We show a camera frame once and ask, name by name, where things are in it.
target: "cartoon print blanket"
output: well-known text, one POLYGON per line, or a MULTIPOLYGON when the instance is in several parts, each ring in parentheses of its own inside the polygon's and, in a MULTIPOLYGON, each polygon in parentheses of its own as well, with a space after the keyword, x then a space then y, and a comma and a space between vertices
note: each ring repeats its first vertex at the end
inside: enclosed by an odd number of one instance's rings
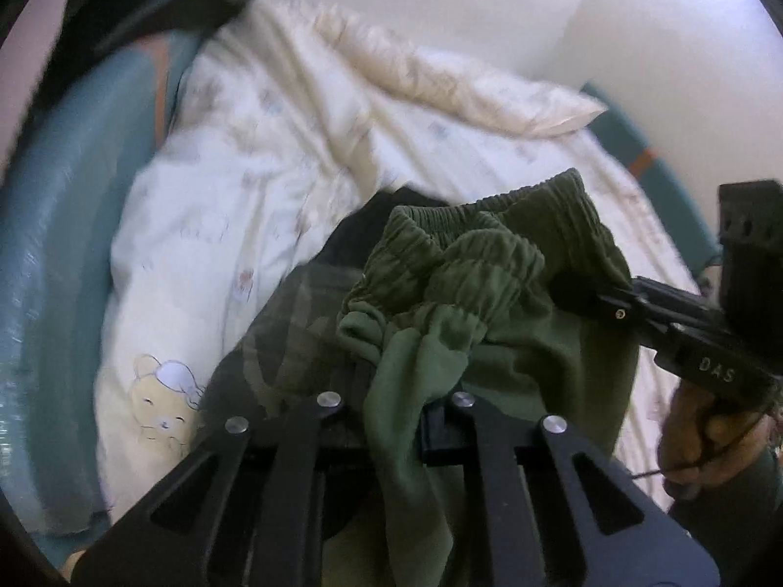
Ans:
MULTIPOLYGON (((281 279, 381 187, 468 203, 575 167, 632 272, 693 290, 634 179, 583 128, 602 110, 339 7, 254 1, 193 62, 116 233, 95 387, 111 519, 187 452, 201 390, 281 279)), ((616 449, 633 471, 655 466, 674 385, 643 350, 616 449)), ((643 488, 667 503, 659 480, 643 488)))

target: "small screw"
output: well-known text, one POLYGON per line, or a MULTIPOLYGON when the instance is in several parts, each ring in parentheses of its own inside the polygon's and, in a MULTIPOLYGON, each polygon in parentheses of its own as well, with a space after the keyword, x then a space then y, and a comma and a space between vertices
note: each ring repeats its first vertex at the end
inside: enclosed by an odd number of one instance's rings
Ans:
POLYGON ((244 417, 229 417, 226 419, 226 432, 231 434, 241 434, 248 429, 248 420, 244 417))
POLYGON ((568 427, 569 423, 560 415, 547 415, 543 418, 543 429, 545 429, 547 433, 565 433, 565 429, 568 427))
POLYGON ((470 393, 466 393, 464 390, 457 390, 457 392, 451 396, 451 401, 455 406, 459 406, 460 408, 469 408, 476 403, 476 398, 470 393))
POLYGON ((324 408, 336 408, 342 402, 342 398, 339 393, 335 393, 333 390, 324 390, 317 398, 318 406, 324 408))

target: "wire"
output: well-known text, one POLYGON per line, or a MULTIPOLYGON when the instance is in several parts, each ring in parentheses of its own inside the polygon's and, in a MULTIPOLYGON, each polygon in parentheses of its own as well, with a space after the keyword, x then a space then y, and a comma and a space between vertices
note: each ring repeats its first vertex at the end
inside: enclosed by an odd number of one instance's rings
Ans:
POLYGON ((737 437, 729 441, 723 447, 715 450, 713 453, 708 454, 707 456, 702 455, 694 462, 680 463, 679 465, 672 466, 671 468, 658 468, 657 470, 647 470, 647 472, 633 474, 631 475, 631 479, 633 480, 646 479, 649 476, 655 476, 656 474, 668 474, 670 472, 680 472, 680 470, 690 470, 690 468, 702 468, 703 466, 706 466, 708 463, 715 461, 717 458, 722 457, 724 454, 729 452, 729 450, 737 446, 737 444, 739 444, 740 441, 745 439, 745 437, 747 437, 756 428, 756 426, 759 425, 760 421, 765 417, 765 415, 768 415, 769 413, 772 412, 773 408, 774 408, 774 404, 770 404, 769 407, 763 412, 761 412, 754 422, 749 423, 745 427, 745 429, 741 433, 739 433, 739 435, 737 435, 737 437))

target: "cartoon bear face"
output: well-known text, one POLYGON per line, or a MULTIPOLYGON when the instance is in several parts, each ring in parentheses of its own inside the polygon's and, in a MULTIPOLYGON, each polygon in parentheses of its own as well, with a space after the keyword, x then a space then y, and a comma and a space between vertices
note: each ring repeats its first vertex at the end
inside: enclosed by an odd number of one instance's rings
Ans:
POLYGON ((161 364, 151 355, 140 356, 134 367, 131 407, 142 438, 162 442, 176 454, 186 454, 202 394, 193 373, 180 361, 161 364))

